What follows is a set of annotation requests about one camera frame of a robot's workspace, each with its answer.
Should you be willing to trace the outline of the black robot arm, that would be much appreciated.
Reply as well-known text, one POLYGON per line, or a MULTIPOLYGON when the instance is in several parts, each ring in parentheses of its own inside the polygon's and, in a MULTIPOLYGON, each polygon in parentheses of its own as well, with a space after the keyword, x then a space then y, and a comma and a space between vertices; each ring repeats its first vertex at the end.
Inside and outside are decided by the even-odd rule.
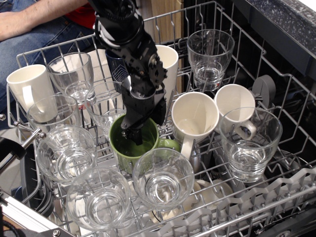
POLYGON ((126 115, 122 134, 141 145, 141 129, 148 119, 162 124, 166 112, 167 69, 152 37, 131 0, 91 0, 96 15, 95 35, 101 44, 124 60, 130 80, 121 85, 126 115))

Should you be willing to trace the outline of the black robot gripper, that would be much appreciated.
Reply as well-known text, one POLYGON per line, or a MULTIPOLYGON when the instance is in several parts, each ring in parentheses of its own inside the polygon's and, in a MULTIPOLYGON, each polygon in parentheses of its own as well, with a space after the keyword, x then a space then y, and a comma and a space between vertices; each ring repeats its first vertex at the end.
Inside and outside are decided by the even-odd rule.
POLYGON ((141 127, 148 120, 152 119, 156 124, 162 125, 166 115, 166 90, 164 85, 159 86, 154 93, 141 97, 138 92, 132 91, 129 83, 121 86, 123 104, 126 107, 126 114, 121 123, 122 135, 132 140, 136 145, 142 145, 141 127))

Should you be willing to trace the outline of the person forearm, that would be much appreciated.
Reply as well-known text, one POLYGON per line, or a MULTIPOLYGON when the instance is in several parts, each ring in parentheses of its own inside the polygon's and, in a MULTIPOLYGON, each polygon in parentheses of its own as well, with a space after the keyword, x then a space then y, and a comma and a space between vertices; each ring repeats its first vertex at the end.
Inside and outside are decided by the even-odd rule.
POLYGON ((87 4, 86 0, 39 0, 26 9, 0 14, 0 40, 30 32, 87 4))

